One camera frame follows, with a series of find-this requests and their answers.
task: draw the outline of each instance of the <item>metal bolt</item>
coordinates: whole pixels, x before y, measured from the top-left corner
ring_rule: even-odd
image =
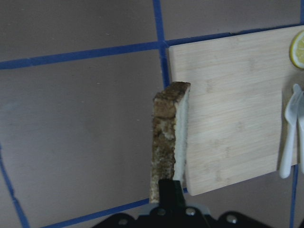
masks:
[[[227,222],[236,224],[238,222],[237,217],[234,215],[227,215],[226,217]]]
[[[166,210],[163,209],[163,208],[158,208],[157,214],[158,214],[159,216],[164,216],[164,215],[166,214]]]
[[[195,209],[194,208],[187,208],[186,209],[186,214],[189,216],[195,215]]]
[[[127,225],[127,223],[128,223],[128,220],[126,220],[126,219],[124,219],[124,218],[122,218],[121,220],[118,221],[118,224],[119,224],[119,225],[122,225],[122,226]]]

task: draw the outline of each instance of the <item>wooden cutting board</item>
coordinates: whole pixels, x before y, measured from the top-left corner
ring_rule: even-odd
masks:
[[[304,26],[169,48],[173,81],[191,83],[186,181],[201,194],[278,170],[283,118],[304,71],[289,59]],[[293,164],[297,163],[297,142]]]

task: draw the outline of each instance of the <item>plastic fork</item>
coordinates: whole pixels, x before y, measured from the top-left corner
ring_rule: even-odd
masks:
[[[298,125],[299,125],[299,141],[300,141],[300,168],[304,173],[304,96],[300,96],[298,108]]]
[[[287,120],[287,138],[279,171],[281,178],[287,178],[290,175],[293,159],[296,121],[298,118],[298,107],[300,97],[303,94],[302,89],[298,84],[294,84],[293,91],[294,94],[291,96],[285,110],[285,119]]]

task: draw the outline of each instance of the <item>bread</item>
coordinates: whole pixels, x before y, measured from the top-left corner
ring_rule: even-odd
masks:
[[[150,203],[159,202],[158,180],[183,182],[189,91],[190,83],[172,82],[153,100]]]

